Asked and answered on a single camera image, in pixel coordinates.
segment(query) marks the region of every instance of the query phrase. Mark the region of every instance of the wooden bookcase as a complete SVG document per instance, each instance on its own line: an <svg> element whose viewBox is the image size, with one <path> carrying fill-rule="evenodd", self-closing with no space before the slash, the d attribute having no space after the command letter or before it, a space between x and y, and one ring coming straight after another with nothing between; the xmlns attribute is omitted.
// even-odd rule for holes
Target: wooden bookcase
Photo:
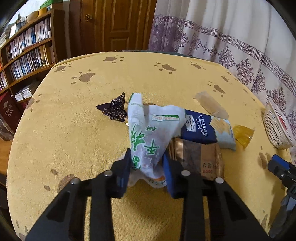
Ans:
<svg viewBox="0 0 296 241"><path fill-rule="evenodd" d="M10 44L11 41L13 41L16 37L18 37L21 33L28 30L30 27L38 24L40 21L51 17L51 38L44 39L38 43L35 43L27 48L24 49L24 51L18 55L16 58L14 58L11 61L8 61L7 52L6 52L6 46ZM55 65L55 63L66 59L67 53L66 53L66 45L65 45L65 23L64 23L64 17L65 13L63 10L59 9L52 9L50 12L47 12L46 14L36 18L33 22L30 22L23 26L12 38L10 38L4 46L0 49L0 61L1 66L3 66L2 69L0 69L0 73L4 72L4 76L7 80L8 86L0 91L0 95L3 94L6 91L10 91L13 98L14 95L21 90L21 88L25 87L26 85L30 84L33 80L42 81L44 77L47 75L47 73L50 71L50 69ZM9 66L16 61L17 59L24 56L26 53L38 48L39 46L42 46L44 44L52 45L55 63L52 63L50 65L44 66L42 68L37 69L35 72L29 73L27 75L24 75L22 78L18 80L13 80L12 74L10 72ZM25 100L22 100L17 103L24 102L26 100L29 100L30 98L27 98Z"/></svg>

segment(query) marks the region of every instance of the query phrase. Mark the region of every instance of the white plastic wrapper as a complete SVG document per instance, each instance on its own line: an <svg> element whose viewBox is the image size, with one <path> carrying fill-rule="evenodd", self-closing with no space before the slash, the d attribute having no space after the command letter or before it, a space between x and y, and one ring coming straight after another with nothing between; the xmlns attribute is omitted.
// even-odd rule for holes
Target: white plastic wrapper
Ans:
<svg viewBox="0 0 296 241"><path fill-rule="evenodd" d="M185 110L168 105L143 105L141 94L134 93L128 105L128 123L133 167L129 186L144 179L154 188L166 186L159 162L172 137L184 125Z"/></svg>

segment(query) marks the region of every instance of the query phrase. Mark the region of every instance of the brown paper package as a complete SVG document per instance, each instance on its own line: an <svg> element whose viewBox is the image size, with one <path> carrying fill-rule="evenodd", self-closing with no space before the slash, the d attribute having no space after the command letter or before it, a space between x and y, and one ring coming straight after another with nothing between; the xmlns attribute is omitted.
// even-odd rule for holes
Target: brown paper package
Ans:
<svg viewBox="0 0 296 241"><path fill-rule="evenodd" d="M173 138L168 145L171 159L179 161L190 172L201 173L207 180L224 178L224 164L218 144L200 144Z"/></svg>

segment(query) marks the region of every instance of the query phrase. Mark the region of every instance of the bookshelf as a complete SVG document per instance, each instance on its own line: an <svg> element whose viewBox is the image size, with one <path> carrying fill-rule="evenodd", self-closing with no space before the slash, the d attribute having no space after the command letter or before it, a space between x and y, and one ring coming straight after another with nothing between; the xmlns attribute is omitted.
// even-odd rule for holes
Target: bookshelf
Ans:
<svg viewBox="0 0 296 241"><path fill-rule="evenodd" d="M19 90L29 85L33 80L41 82L55 63L67 58L64 16L65 13L63 10L52 9L50 12L39 16L34 19L34 21L23 26L1 47L0 67L2 66L2 68L0 68L0 76L5 78L6 81L4 81L4 83L1 81L2 86L0 85L0 87L2 90L0 90L0 95L9 91L15 99L15 94ZM42 33L39 32L37 36L35 26L40 23L41 31L42 26L44 29ZM15 99L18 104L28 100L30 100L30 98L17 102Z"/></svg>

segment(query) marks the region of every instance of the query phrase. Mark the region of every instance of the wooden floor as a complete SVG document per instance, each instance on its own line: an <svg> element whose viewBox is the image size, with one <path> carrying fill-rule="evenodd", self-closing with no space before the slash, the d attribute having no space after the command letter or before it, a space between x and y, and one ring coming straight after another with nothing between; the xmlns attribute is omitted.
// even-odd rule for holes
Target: wooden floor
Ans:
<svg viewBox="0 0 296 241"><path fill-rule="evenodd" d="M0 138L0 173L7 174L8 158L12 141L3 141Z"/></svg>

